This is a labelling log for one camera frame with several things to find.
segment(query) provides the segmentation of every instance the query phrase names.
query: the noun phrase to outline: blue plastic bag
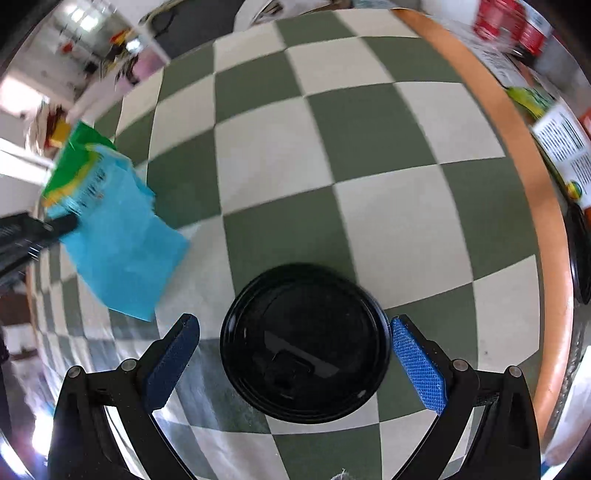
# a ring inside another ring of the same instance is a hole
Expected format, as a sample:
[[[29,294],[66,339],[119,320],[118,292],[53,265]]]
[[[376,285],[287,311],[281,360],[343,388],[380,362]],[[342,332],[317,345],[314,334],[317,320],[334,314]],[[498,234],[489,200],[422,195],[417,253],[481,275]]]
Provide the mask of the blue plastic bag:
[[[150,321],[189,243],[154,214],[154,193],[127,157],[104,145],[81,148],[99,160],[47,213],[78,215],[78,227],[61,241],[96,297],[112,310]]]

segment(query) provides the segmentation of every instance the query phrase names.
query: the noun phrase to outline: green and white checkered surface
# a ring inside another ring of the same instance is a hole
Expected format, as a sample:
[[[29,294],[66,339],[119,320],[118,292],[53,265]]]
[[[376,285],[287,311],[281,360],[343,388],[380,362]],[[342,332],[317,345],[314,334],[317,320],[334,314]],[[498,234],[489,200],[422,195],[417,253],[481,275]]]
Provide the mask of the green and white checkered surface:
[[[389,11],[322,12],[220,38],[95,128],[115,137],[191,247],[152,323],[101,305],[63,247],[42,255],[34,302],[55,395],[68,367],[137,358],[190,312],[201,343],[155,416],[198,478],[392,478],[434,419],[396,359],[363,407],[314,426],[266,417],[226,379],[228,307],[288,262],[334,268],[451,358],[521,365],[535,387],[543,292],[522,184],[460,77]]]

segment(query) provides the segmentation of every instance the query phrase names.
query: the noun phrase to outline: blue gripper pad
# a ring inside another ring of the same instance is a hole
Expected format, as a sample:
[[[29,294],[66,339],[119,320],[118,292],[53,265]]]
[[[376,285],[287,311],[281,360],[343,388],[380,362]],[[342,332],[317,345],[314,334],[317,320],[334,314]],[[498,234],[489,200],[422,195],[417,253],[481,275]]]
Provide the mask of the blue gripper pad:
[[[425,408],[441,415],[447,404],[445,381],[398,317],[392,319],[392,345]]]

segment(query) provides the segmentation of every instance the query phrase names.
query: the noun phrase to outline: blue package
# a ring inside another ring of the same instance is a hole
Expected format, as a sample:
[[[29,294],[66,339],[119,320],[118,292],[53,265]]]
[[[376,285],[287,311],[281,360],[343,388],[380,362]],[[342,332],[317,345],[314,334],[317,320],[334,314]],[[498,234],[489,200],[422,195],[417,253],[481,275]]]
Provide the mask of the blue package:
[[[112,310],[150,321],[189,242],[154,214],[154,193],[127,157],[104,145],[86,148],[100,159],[47,213],[78,215],[78,227],[61,241],[95,296]]]
[[[425,408],[441,415],[447,404],[445,381],[398,317],[392,319],[392,346]]]

